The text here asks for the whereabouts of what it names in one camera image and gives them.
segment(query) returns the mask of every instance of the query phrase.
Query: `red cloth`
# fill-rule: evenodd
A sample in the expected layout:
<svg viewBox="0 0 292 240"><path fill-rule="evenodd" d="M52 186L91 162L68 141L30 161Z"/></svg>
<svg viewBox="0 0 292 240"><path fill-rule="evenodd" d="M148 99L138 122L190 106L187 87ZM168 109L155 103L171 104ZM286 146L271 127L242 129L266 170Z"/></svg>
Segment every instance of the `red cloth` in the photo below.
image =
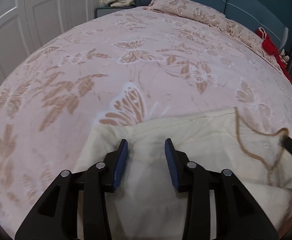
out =
<svg viewBox="0 0 292 240"><path fill-rule="evenodd" d="M286 76L286 78L291 82L291 77L288 74L287 70L286 70L286 64L283 63L283 61L281 60L281 58L279 57L279 51L276 48L276 46L273 44L273 42L271 41L269 35L267 35L267 33L265 32L265 30L263 28L259 28L256 31L256 34L262 38L264 41L262 43L262 47L264 48L264 50L269 54L269 55L273 55L275 56L278 65L280 66L282 72L284 73L284 75Z"/></svg>

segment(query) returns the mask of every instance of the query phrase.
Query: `gray nightstand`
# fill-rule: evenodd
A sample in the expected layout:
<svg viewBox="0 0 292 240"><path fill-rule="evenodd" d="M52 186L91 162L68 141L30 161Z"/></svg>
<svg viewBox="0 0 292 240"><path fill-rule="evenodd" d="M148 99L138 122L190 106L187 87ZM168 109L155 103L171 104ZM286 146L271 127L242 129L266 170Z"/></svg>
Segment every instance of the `gray nightstand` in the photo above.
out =
<svg viewBox="0 0 292 240"><path fill-rule="evenodd" d="M95 18L113 13L113 12L117 12L117 11L121 11L121 10L125 10L125 9L131 9L131 8L135 8L135 6L126 6L126 7L100 7L100 8L96 8L95 9Z"/></svg>

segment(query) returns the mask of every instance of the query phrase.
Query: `cream blanket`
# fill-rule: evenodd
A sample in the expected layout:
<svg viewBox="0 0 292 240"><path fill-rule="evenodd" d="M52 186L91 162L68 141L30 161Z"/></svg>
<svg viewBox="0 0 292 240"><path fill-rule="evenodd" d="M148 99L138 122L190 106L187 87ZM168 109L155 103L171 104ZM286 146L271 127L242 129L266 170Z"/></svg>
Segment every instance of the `cream blanket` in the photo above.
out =
<svg viewBox="0 0 292 240"><path fill-rule="evenodd" d="M274 134L258 133L241 119L236 108L125 127L96 125L74 171L102 161L122 138L127 139L130 153L122 185L107 198L113 238L181 239L187 198L174 191L169 176L164 142L171 138L176 150L205 169L231 169L279 228L291 211L292 199L292 156L280 144L286 135L286 128ZM213 212L211 219L214 239Z"/></svg>

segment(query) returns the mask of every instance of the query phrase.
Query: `pillow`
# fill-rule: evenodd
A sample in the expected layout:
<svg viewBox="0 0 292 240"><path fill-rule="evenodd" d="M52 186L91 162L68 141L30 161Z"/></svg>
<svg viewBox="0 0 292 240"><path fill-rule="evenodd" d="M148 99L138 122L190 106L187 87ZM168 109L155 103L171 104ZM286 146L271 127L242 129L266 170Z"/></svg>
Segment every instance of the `pillow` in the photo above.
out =
<svg viewBox="0 0 292 240"><path fill-rule="evenodd" d="M152 0L148 9L195 20L227 31L225 15L214 8L190 0Z"/></svg>
<svg viewBox="0 0 292 240"><path fill-rule="evenodd" d="M262 47L263 40L254 32L246 28L244 25L235 22L233 20L227 21L227 32L228 34L240 40L242 43L251 48L256 54L268 60L268 62L274 66L276 69L280 70L280 67L274 56L268 55Z"/></svg>

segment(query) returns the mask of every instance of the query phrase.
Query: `pink bedspread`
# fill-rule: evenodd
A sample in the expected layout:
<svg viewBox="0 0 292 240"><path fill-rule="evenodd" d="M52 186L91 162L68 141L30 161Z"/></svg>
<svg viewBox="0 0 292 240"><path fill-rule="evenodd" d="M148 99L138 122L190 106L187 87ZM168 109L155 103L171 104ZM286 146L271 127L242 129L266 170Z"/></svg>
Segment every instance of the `pink bedspread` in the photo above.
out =
<svg viewBox="0 0 292 240"><path fill-rule="evenodd" d="M52 180L73 169L93 124L234 106L256 130L287 127L292 137L289 81L217 28L142 8L73 28L0 87L0 224L14 237Z"/></svg>

